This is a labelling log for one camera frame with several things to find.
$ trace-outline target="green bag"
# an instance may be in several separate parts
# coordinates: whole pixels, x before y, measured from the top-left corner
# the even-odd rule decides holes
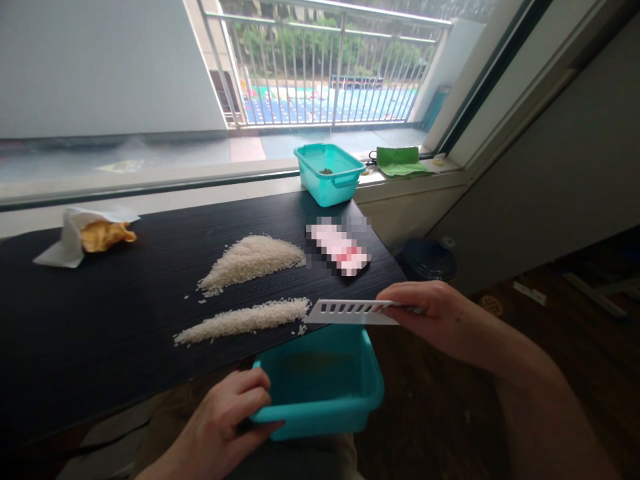
[[[390,177],[416,172],[433,174],[431,170],[420,163],[418,147],[400,149],[378,147],[376,161],[380,170]]]

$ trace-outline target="teal plastic basket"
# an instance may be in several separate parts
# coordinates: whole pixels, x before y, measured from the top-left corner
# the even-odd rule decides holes
[[[382,403],[385,383],[367,331],[331,325],[256,357],[271,380],[271,406],[256,423],[285,420],[275,441],[358,432]]]
[[[342,148],[330,143],[314,143],[293,150],[300,165],[300,180],[321,207],[353,198],[360,174],[366,170]],[[329,169],[332,173],[321,171]]]

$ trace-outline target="rice grain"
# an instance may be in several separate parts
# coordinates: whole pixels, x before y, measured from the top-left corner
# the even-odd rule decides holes
[[[219,337],[250,333],[278,327],[307,317],[311,302],[307,298],[273,300],[252,308],[219,313],[214,318],[182,330],[173,339],[176,345],[214,340]]]
[[[205,297],[213,297],[229,285],[302,267],[305,263],[305,253],[294,244],[268,235],[250,235],[225,250],[209,274],[198,282],[198,289]]]

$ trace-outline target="yellow snack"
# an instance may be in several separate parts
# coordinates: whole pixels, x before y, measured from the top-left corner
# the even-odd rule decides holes
[[[127,230],[129,222],[112,223],[98,220],[80,230],[82,246],[87,252],[107,251],[120,242],[132,242],[137,239],[135,233]]]

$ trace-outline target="black table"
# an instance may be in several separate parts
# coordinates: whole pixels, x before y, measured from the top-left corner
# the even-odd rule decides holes
[[[217,313],[282,297],[374,299],[402,271],[369,226],[372,261],[356,278],[292,268],[225,288],[200,304],[198,280],[250,233],[305,247],[318,216],[363,216],[351,201],[321,208],[307,192],[142,216],[138,241],[86,255],[77,269],[32,263],[60,229],[0,245],[2,449],[134,405],[294,338],[297,325],[174,347],[173,335]]]

